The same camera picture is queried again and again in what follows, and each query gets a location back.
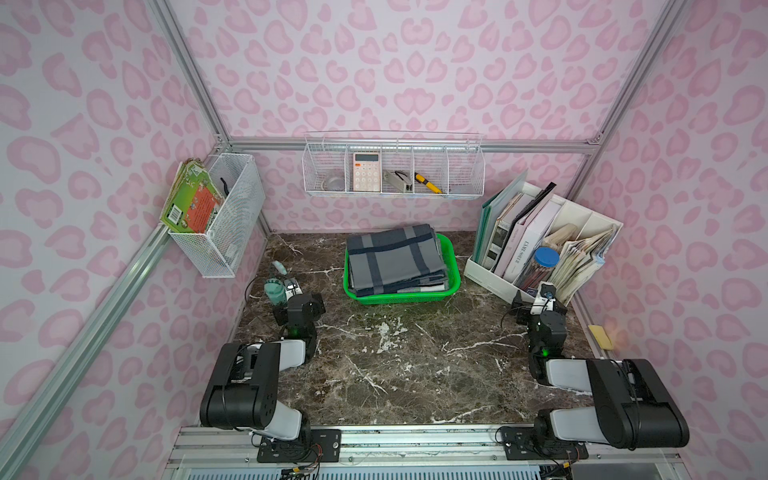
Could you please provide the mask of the dark blue plaid scarf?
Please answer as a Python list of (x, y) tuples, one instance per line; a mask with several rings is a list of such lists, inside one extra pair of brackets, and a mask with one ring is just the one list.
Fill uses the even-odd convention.
[(358, 297), (449, 288), (440, 241), (428, 224), (350, 236), (346, 253), (349, 289)]

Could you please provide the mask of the white file organizer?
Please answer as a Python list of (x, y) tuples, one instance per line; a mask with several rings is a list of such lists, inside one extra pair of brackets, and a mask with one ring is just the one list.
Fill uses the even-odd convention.
[(569, 304), (605, 264), (622, 224), (519, 175), (482, 206), (465, 276), (510, 302), (532, 301), (545, 282)]

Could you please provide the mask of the yellow sticky note pad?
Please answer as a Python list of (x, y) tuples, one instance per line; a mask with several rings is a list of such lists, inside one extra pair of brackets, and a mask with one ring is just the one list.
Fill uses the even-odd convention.
[(608, 336), (603, 326), (589, 325), (588, 328), (595, 342), (602, 350), (612, 351), (614, 349), (613, 341)]

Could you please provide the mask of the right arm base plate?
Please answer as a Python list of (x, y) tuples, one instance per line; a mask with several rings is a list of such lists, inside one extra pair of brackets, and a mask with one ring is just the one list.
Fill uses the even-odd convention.
[(494, 434), (494, 441), (503, 446), (508, 461), (576, 462), (589, 458), (584, 443), (548, 438), (533, 427), (501, 426)]

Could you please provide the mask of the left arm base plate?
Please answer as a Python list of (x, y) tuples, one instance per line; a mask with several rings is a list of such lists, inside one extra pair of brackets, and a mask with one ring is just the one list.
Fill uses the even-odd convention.
[(329, 428), (302, 431), (295, 440), (263, 438), (258, 447), (257, 462), (305, 463), (319, 459), (320, 463), (336, 463), (341, 444), (342, 431)]

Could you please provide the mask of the pink white calculator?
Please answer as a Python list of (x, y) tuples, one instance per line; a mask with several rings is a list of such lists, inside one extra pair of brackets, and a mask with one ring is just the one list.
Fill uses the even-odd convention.
[(355, 192), (381, 192), (381, 157), (378, 152), (353, 153), (352, 187)]

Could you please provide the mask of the silver stapler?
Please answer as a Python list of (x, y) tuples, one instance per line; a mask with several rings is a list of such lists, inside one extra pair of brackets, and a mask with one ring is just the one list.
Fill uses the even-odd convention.
[(413, 181), (408, 173), (400, 170), (385, 171), (383, 173), (384, 181), (399, 193), (412, 193)]

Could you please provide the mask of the green plastic basket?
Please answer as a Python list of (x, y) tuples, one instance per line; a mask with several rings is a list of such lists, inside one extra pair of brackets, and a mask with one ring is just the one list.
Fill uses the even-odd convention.
[(419, 292), (406, 292), (406, 293), (393, 293), (393, 294), (380, 294), (370, 295), (365, 297), (357, 296), (351, 289), (351, 273), (349, 255), (345, 253), (345, 264), (343, 274), (343, 289), (349, 298), (359, 302), (362, 305), (386, 305), (386, 304), (402, 304), (402, 303), (423, 303), (434, 302), (444, 300), (454, 295), (461, 286), (461, 273), (459, 272), (458, 262), (455, 256), (454, 246), (451, 240), (441, 234), (437, 233), (436, 238), (439, 240), (443, 258), (446, 265), (447, 285), (448, 288), (444, 291), (419, 291)]

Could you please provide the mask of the green binder folder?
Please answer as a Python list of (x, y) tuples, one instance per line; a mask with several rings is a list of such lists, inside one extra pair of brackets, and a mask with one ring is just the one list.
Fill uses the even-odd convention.
[(515, 195), (521, 192), (526, 183), (528, 170), (520, 173), (504, 189), (493, 195), (482, 205), (480, 222), (478, 224), (472, 260), (481, 264), (495, 229), (495, 222)]

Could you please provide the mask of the blue lid pencil jar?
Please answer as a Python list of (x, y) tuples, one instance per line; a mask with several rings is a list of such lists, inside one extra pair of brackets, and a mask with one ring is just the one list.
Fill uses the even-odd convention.
[(538, 247), (517, 279), (517, 288), (535, 296), (540, 283), (548, 279), (559, 260), (560, 254), (557, 250), (545, 246)]

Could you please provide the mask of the green red booklet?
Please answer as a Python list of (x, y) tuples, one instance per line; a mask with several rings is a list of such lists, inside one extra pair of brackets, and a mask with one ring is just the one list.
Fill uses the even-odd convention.
[(172, 233), (204, 234), (224, 203), (202, 161), (189, 158), (179, 165), (160, 222)]

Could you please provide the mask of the pink white book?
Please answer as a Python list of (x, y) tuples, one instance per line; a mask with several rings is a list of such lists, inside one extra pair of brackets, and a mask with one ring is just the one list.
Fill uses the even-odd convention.
[(493, 273), (513, 283), (539, 244), (543, 235), (559, 213), (562, 205), (552, 200), (542, 200), (513, 228), (500, 260)]

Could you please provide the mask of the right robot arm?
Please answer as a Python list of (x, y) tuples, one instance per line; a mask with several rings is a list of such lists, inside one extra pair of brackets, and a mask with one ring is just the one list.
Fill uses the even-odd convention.
[(540, 410), (533, 425), (515, 436), (517, 448), (554, 458), (583, 443), (627, 450), (689, 443), (688, 423), (649, 361), (565, 357), (564, 309), (553, 298), (526, 302), (517, 295), (511, 311), (526, 327), (534, 380), (593, 401), (591, 407)]

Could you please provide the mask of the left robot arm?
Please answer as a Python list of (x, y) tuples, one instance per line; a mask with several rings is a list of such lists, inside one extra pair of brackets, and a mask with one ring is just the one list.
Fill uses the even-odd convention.
[(280, 339), (223, 345), (201, 400), (201, 425), (307, 446), (309, 421), (278, 400), (279, 375), (314, 357), (316, 322), (325, 312), (319, 293), (296, 294), (274, 310), (283, 328)]

